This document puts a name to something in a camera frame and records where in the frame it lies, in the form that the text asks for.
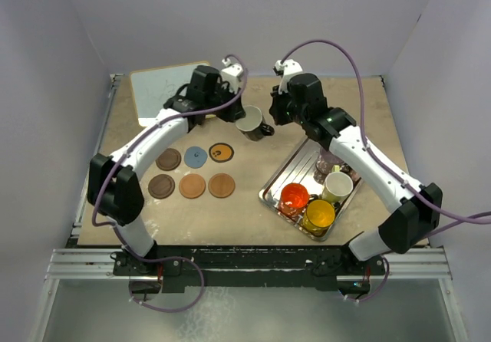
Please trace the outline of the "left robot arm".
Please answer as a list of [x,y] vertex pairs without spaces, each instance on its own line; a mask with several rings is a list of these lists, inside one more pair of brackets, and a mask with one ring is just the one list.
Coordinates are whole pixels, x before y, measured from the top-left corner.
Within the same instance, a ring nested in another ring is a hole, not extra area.
[[188,83],[179,87],[158,112],[157,117],[129,143],[112,154],[96,154],[90,161],[87,200],[94,215],[107,217],[122,245],[133,252],[130,263],[142,275],[155,271],[156,243],[147,231],[141,212],[144,197],[140,180],[160,154],[206,116],[234,123],[246,113],[241,96],[245,90],[247,70],[239,62],[223,60],[218,70],[197,66]]

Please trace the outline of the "light wooden coaster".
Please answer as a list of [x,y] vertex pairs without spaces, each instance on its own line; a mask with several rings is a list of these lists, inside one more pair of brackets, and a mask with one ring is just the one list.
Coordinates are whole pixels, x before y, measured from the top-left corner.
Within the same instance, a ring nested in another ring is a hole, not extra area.
[[206,190],[206,181],[201,175],[190,173],[179,183],[180,194],[187,199],[196,199]]
[[208,189],[212,196],[224,199],[233,194],[236,188],[234,179],[226,173],[217,173],[208,182]]

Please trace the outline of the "dark wooden coaster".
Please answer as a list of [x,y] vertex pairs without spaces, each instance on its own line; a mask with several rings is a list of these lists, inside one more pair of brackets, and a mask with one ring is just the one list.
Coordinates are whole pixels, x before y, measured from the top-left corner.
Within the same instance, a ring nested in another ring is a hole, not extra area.
[[164,150],[156,159],[156,165],[162,171],[171,171],[181,163],[181,154],[174,148]]
[[148,184],[148,192],[155,199],[169,197],[175,189],[174,179],[167,174],[154,176]]

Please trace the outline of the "dark mug white interior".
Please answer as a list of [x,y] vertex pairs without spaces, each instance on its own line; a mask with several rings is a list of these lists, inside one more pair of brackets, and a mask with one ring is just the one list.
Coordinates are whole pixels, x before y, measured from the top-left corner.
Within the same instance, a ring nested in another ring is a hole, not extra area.
[[236,128],[249,140],[259,141],[273,136],[275,129],[265,122],[262,111],[252,105],[244,106],[245,116],[235,122]]

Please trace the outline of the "light wooden coaster bottom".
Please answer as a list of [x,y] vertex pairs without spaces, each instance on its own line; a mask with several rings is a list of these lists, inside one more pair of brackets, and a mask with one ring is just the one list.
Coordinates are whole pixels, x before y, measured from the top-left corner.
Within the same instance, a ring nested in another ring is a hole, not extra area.
[[212,196],[224,199],[233,194],[236,188],[234,179],[226,173],[217,173],[208,182],[208,189]]

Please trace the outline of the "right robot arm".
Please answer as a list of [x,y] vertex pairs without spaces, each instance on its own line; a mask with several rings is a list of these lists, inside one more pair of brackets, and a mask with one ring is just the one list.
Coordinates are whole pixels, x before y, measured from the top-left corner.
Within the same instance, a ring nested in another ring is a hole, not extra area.
[[341,255],[342,268],[358,274],[368,259],[389,251],[403,254],[437,228],[443,193],[405,173],[370,141],[361,127],[340,107],[330,107],[317,76],[284,76],[273,87],[269,113],[275,125],[298,124],[310,140],[347,163],[374,190],[390,213],[370,232],[350,240]]

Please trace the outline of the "light wooden coaster top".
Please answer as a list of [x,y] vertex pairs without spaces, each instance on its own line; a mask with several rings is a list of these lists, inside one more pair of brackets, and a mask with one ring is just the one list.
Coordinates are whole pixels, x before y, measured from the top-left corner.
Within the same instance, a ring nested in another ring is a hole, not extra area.
[[201,175],[190,173],[179,183],[180,194],[187,199],[196,199],[206,190],[206,181]]

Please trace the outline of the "pink mug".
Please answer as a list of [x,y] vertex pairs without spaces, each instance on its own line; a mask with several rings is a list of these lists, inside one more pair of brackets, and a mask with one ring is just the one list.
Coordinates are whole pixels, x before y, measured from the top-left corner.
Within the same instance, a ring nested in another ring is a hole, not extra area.
[[357,182],[361,176],[350,166],[348,166],[348,175],[351,177],[353,182]]

